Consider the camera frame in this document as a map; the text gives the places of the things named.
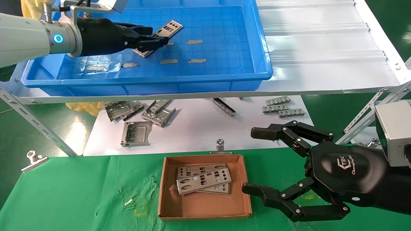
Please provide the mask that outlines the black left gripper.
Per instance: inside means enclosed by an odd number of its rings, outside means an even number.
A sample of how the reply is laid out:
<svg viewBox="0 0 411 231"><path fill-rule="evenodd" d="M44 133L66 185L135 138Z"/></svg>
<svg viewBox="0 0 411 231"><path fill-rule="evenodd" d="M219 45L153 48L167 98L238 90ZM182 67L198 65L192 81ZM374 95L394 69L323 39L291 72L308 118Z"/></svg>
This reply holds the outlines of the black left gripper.
<svg viewBox="0 0 411 231"><path fill-rule="evenodd" d="M169 37L140 37L151 35L152 27L124 22L112 22L107 18L77 19L82 48L79 56L109 55L128 48L138 51L155 51L169 42Z"/></svg>

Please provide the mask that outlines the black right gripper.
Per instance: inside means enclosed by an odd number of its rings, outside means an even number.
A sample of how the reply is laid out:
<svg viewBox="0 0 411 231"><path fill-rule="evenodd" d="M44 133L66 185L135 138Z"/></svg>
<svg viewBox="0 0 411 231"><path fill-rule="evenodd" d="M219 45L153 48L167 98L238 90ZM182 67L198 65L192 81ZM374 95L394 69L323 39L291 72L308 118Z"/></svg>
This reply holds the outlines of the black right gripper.
<svg viewBox="0 0 411 231"><path fill-rule="evenodd" d="M253 127L250 135L281 140L301 157L308 157L309 177L283 191L247 182L242 185L243 193L258 196L264 206L280 210L292 222L341 220L350 212L345 203L410 214L410 168L390 166L381 149L322 143L332 142L333 133L296 120ZM305 139L319 145L311 148ZM300 206L294 202L312 187L330 204Z"/></svg>

